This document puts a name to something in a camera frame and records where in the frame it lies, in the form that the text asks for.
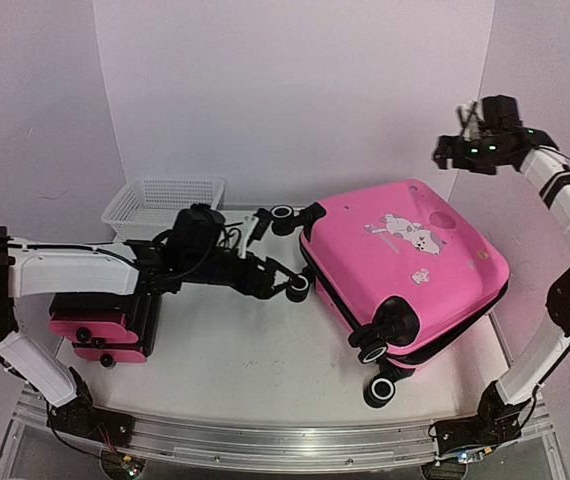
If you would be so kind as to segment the pink hard-shell suitcase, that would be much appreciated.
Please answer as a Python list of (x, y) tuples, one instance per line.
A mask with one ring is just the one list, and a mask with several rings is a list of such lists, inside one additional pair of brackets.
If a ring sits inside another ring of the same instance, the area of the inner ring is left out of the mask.
[(365, 386), (386, 406), (412, 376), (505, 294), (504, 256), (427, 184), (410, 179), (340, 194), (303, 209), (270, 209), (272, 231), (298, 231), (305, 274), (349, 329)]

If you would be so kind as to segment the white plastic mesh basket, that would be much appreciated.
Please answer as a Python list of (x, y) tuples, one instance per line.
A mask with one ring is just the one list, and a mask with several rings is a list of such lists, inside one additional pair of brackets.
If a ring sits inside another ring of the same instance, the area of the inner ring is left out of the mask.
[(192, 204), (216, 209), (225, 187), (224, 178), (207, 175), (135, 179), (120, 188), (101, 221), (121, 240), (150, 240), (172, 227), (179, 211)]

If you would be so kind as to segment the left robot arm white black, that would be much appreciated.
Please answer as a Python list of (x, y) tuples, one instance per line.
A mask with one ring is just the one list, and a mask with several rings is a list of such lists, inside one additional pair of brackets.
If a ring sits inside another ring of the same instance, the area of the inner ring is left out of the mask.
[(109, 244), (48, 244), (19, 239), (0, 227), (0, 359), (55, 408), (79, 437), (99, 428), (82, 377), (61, 364), (19, 325), (16, 299), (40, 294), (110, 294), (116, 297), (176, 293), (185, 283), (229, 287), (259, 300), (281, 292), (293, 301), (307, 296), (310, 283), (279, 261), (256, 256), (249, 245), (261, 239), (257, 227), (236, 226), (229, 240), (224, 226), (170, 229), (152, 240)]

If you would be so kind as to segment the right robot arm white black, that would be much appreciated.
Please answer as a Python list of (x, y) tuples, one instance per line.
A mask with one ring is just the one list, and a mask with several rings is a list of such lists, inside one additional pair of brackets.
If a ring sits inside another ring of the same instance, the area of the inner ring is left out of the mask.
[(544, 303), (542, 319), (526, 322), (530, 341), (507, 330), (517, 356), (494, 390), (503, 403), (521, 404), (570, 350), (570, 158), (524, 127), (442, 136), (433, 158), (461, 170), (452, 199), (510, 262), (514, 298), (535, 287)]

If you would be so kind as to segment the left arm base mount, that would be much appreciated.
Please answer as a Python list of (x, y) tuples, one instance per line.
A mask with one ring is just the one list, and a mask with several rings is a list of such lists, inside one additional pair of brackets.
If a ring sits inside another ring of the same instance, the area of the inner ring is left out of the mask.
[(61, 407), (47, 407), (47, 425), (56, 433), (113, 447), (130, 445), (134, 427), (130, 414), (94, 406), (88, 396), (77, 397)]

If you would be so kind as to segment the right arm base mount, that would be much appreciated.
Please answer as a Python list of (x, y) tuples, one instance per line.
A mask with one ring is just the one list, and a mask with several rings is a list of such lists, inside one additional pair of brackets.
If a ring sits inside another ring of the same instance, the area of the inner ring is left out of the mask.
[(430, 426), (437, 454), (450, 454), (485, 447), (497, 447), (520, 436), (519, 417), (529, 400), (506, 403), (492, 382), (482, 393), (476, 413), (471, 416), (439, 420)]

